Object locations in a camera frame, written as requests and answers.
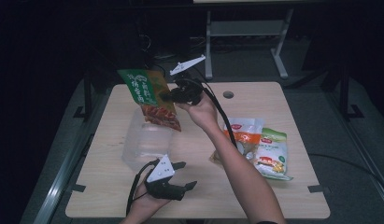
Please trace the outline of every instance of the black cable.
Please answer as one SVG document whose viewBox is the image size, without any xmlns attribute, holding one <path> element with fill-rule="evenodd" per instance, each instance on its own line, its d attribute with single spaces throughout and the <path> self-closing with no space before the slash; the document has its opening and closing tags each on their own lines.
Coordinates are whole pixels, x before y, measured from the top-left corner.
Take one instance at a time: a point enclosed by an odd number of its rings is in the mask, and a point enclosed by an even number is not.
<svg viewBox="0 0 384 224">
<path fill-rule="evenodd" d="M 323 157 L 323 158 L 329 158 L 329 159 L 332 159 L 332 160 L 336 160 L 336 161 L 342 161 L 348 165 L 351 165 L 361 171 L 364 171 L 365 173 L 369 174 L 370 176 L 372 176 L 377 182 L 378 184 L 384 189 L 384 182 L 376 175 L 374 174 L 373 172 L 371 172 L 370 170 L 364 168 L 363 166 L 357 164 L 357 163 L 354 163 L 352 161 L 346 161 L 346 160 L 343 160 L 343 159 L 340 159 L 340 158 L 337 158 L 337 157 L 333 157 L 333 156 L 329 156 L 329 155 L 323 155 L 323 154 L 318 154 L 318 153 L 307 153 L 307 155 L 309 156 L 317 156 L 317 157 Z"/>
<path fill-rule="evenodd" d="M 206 95 L 208 95 L 208 97 L 211 99 L 212 103 L 214 103 L 215 107 L 217 107 L 218 112 L 220 113 L 221 117 L 223 118 L 224 124 L 226 125 L 227 131 L 229 132 L 230 140 L 232 141 L 233 145 L 235 145 L 235 148 L 237 148 L 237 143 L 235 141 L 235 134 L 233 133 L 232 126 L 230 125 L 229 119 L 227 118 L 226 113 L 224 113 L 223 109 L 221 108 L 221 105 L 218 101 L 218 98 L 216 98 L 212 89 L 209 90 L 209 89 L 205 88 L 203 85 L 201 85 L 200 83 L 198 83 L 192 79 L 189 79 L 189 78 L 183 78 L 182 80 L 188 81 L 188 82 L 196 85 L 197 87 L 201 88 L 206 93 Z"/>
<path fill-rule="evenodd" d="M 135 194 L 135 191 L 136 191 L 136 187 L 138 185 L 138 182 L 139 182 L 139 179 L 142 175 L 142 173 L 146 170 L 146 168 L 148 168 L 149 166 L 151 165 L 157 165 L 159 163 L 159 159 L 155 160 L 155 161 L 150 161 L 148 162 L 147 164 L 145 164 L 142 169 L 139 171 L 139 173 L 137 175 L 135 175 L 135 179 L 134 179 L 134 183 L 133 185 L 131 186 L 131 189 L 130 189 L 130 194 L 128 195 L 128 201 L 127 201 L 127 209 L 125 210 L 125 215 L 127 216 L 128 213 L 130 212 L 130 209 L 131 209 L 131 204 L 133 203 L 134 201 L 134 194 Z"/>
<path fill-rule="evenodd" d="M 237 143 L 235 141 L 235 134 L 233 133 L 232 126 L 230 125 L 229 119 L 227 118 L 226 114 L 221 108 L 218 99 L 207 88 L 204 88 L 204 92 L 209 96 L 211 101 L 214 103 L 215 107 L 218 108 L 218 111 L 224 120 L 224 124 L 226 125 L 227 131 L 229 132 L 230 140 L 232 141 L 233 145 L 235 145 L 235 148 L 237 148 Z"/>
<path fill-rule="evenodd" d="M 162 66 L 158 65 L 157 63 L 154 63 L 153 66 L 157 66 L 157 67 L 159 67 L 160 69 L 162 69 L 162 70 L 163 70 L 163 77 L 166 76 L 165 69 L 164 69 Z"/>
<path fill-rule="evenodd" d="M 235 51 L 235 44 L 229 42 L 226 43 L 226 40 L 224 38 L 219 38 L 216 41 L 211 40 L 211 43 L 212 51 L 215 53 L 227 54 Z"/>
<path fill-rule="evenodd" d="M 146 191 L 145 193 L 143 193 L 143 194 L 139 195 L 138 197 L 134 198 L 134 199 L 133 199 L 133 202 L 135 202 L 136 200 L 138 200 L 138 199 L 142 198 L 142 197 L 143 197 L 143 196 L 145 196 L 146 194 L 148 194 L 148 192 L 147 192 L 147 191 Z"/>
<path fill-rule="evenodd" d="M 192 68 L 194 68 L 196 71 L 197 71 L 197 73 L 200 75 L 200 77 L 203 79 L 203 82 L 204 82 L 204 84 L 206 84 L 206 86 L 209 88 L 209 90 L 211 91 L 211 93 L 212 93 L 212 95 L 214 95 L 215 96 L 215 93 L 214 93 L 214 91 L 211 89 L 211 87 L 208 85 L 208 83 L 207 83 L 207 80 L 206 80 L 206 77 L 204 77 L 204 75 L 200 72 L 200 70 L 198 70 L 196 67 L 192 67 Z"/>
</svg>

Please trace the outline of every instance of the wire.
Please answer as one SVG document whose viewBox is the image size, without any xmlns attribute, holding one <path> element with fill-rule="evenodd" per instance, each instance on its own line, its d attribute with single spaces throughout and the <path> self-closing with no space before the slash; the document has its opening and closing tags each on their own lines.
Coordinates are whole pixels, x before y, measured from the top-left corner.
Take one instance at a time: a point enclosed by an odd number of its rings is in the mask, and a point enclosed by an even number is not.
<svg viewBox="0 0 384 224">
<path fill-rule="evenodd" d="M 194 44 L 191 46 L 191 51 L 194 51 L 196 49 L 200 49 L 201 47 L 205 47 L 204 44 L 206 43 L 205 37 L 197 37 L 195 39 L 202 39 L 202 41 L 198 42 L 197 44 Z"/>
<path fill-rule="evenodd" d="M 236 50 L 236 45 L 232 42 L 227 41 L 227 38 L 218 38 L 212 42 L 212 52 L 218 54 L 231 53 Z"/>
<path fill-rule="evenodd" d="M 200 83 L 198 83 L 192 79 L 183 78 L 182 80 L 188 81 L 188 82 L 202 88 L 202 90 L 206 93 L 206 95 L 208 95 L 208 97 L 211 99 L 212 103 L 214 103 L 215 107 L 217 107 L 218 112 L 220 113 L 221 117 L 223 118 L 224 124 L 226 125 L 227 131 L 229 132 L 230 140 L 232 141 L 233 145 L 235 145 L 235 148 L 237 148 L 237 143 L 235 141 L 235 135 L 233 133 L 232 126 L 230 125 L 229 119 L 227 118 L 226 113 L 224 113 L 224 110 L 221 108 L 221 105 L 218 101 L 218 98 L 216 98 L 215 94 L 213 93 L 212 89 L 210 89 L 209 85 L 206 84 L 209 87 L 209 89 L 207 89 L 203 85 L 201 85 Z"/>
<path fill-rule="evenodd" d="M 352 161 L 346 161 L 346 160 L 343 160 L 343 159 L 340 159 L 340 158 L 337 158 L 337 157 L 333 157 L 333 156 L 329 156 L 329 155 L 323 155 L 323 154 L 318 154 L 318 153 L 307 153 L 307 155 L 309 156 L 316 156 L 316 157 L 323 157 L 323 158 L 329 158 L 329 159 L 332 159 L 332 160 L 336 160 L 336 161 L 342 161 L 348 165 L 351 165 L 361 171 L 364 171 L 365 173 L 369 174 L 370 176 L 372 176 L 376 181 L 377 183 L 384 189 L 384 182 L 376 175 L 374 174 L 373 172 L 371 172 L 370 170 L 364 168 L 363 166 L 357 164 L 357 163 L 354 163 Z"/>
<path fill-rule="evenodd" d="M 194 68 L 194 70 L 196 70 L 196 71 L 198 72 L 198 74 L 200 75 L 200 77 L 203 79 L 204 84 L 206 84 L 206 86 L 209 88 L 209 90 L 211 91 L 212 95 L 215 96 L 214 91 L 213 91 L 213 90 L 211 89 L 211 87 L 208 85 L 206 78 L 205 78 L 204 75 L 200 72 L 200 70 L 198 70 L 195 66 L 192 66 L 192 68 Z"/>
<path fill-rule="evenodd" d="M 134 199 L 133 199 L 133 202 L 135 202 L 136 200 L 142 198 L 142 197 L 145 196 L 147 193 L 148 193 L 148 192 L 146 191 L 145 193 L 143 193 L 143 194 L 139 195 L 138 197 L 134 198 Z"/>
<path fill-rule="evenodd" d="M 156 59 L 156 60 L 167 60 L 167 59 L 170 59 L 170 58 L 173 58 L 173 57 L 175 57 L 175 56 L 177 56 L 176 54 L 167 54 L 167 55 L 162 55 L 162 56 L 154 56 L 154 59 Z"/>
<path fill-rule="evenodd" d="M 163 71 L 163 77 L 166 76 L 165 69 L 164 69 L 162 66 L 158 65 L 157 63 L 154 63 L 153 66 L 157 66 L 157 67 L 159 67 L 160 69 L 162 69 L 162 71 Z"/>
<path fill-rule="evenodd" d="M 142 173 L 146 170 L 146 168 L 148 168 L 149 166 L 151 165 L 157 165 L 159 163 L 159 159 L 155 160 L 155 161 L 150 161 L 148 162 L 147 164 L 145 164 L 142 169 L 139 171 L 139 173 L 137 175 L 135 175 L 135 179 L 134 179 L 134 182 L 133 182 L 133 185 L 131 186 L 131 189 L 130 189 L 130 194 L 128 195 L 128 201 L 127 201 L 127 208 L 125 210 L 125 215 L 127 216 L 128 213 L 130 212 L 130 209 L 131 209 L 131 204 L 133 203 L 133 201 L 139 199 L 140 197 L 142 197 L 143 195 L 145 194 L 142 194 L 141 196 L 137 197 L 136 199 L 134 199 L 134 194 L 135 194 L 135 191 L 136 191 L 136 186 L 138 185 L 138 182 L 139 182 L 139 179 L 142 175 Z"/>
<path fill-rule="evenodd" d="M 142 49 L 142 50 L 143 50 L 143 51 L 148 51 L 148 49 L 149 49 L 150 46 L 151 46 L 151 39 L 150 39 L 150 37 L 149 37 L 148 35 L 139 35 L 139 37 L 147 38 L 147 40 L 148 40 L 148 45 L 147 45 L 144 49 Z"/>
</svg>

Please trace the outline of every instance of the food package label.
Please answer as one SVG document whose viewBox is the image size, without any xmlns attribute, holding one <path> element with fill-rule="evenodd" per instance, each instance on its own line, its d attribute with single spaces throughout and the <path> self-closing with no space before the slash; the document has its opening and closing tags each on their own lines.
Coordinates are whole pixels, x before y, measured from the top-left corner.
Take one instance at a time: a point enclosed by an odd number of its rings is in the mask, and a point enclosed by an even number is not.
<svg viewBox="0 0 384 224">
<path fill-rule="evenodd" d="M 121 69 L 118 74 L 127 84 L 134 101 L 141 106 L 145 121 L 181 131 L 174 103 L 160 97 L 170 92 L 161 72 Z"/>
<path fill-rule="evenodd" d="M 261 139 L 264 120 L 250 118 L 228 118 L 228 120 L 235 136 L 238 151 L 248 160 L 251 160 L 253 151 L 259 145 Z M 223 132 L 230 138 L 226 125 Z M 212 153 L 209 160 L 221 165 L 217 150 Z"/>
<path fill-rule="evenodd" d="M 263 128 L 262 137 L 253 157 L 253 164 L 259 172 L 272 179 L 292 180 L 287 172 L 287 135 Z"/>
</svg>

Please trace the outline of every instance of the dark background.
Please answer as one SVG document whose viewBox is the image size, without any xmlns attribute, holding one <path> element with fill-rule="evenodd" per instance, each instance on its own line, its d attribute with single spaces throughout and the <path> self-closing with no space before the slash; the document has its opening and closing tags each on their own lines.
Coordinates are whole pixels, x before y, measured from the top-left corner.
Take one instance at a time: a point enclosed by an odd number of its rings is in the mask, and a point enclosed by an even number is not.
<svg viewBox="0 0 384 224">
<path fill-rule="evenodd" d="M 121 82 L 117 68 L 149 65 L 138 33 L 151 35 L 157 50 L 180 53 L 187 53 L 190 36 L 205 35 L 203 10 L 107 10 L 119 2 L 0 0 L 0 223 L 20 221 L 87 71 L 103 91 Z M 334 63 L 332 76 L 339 77 L 346 65 L 384 117 L 384 1 L 351 2 L 296 6 L 288 38 L 311 38 L 306 69 Z"/>
</svg>

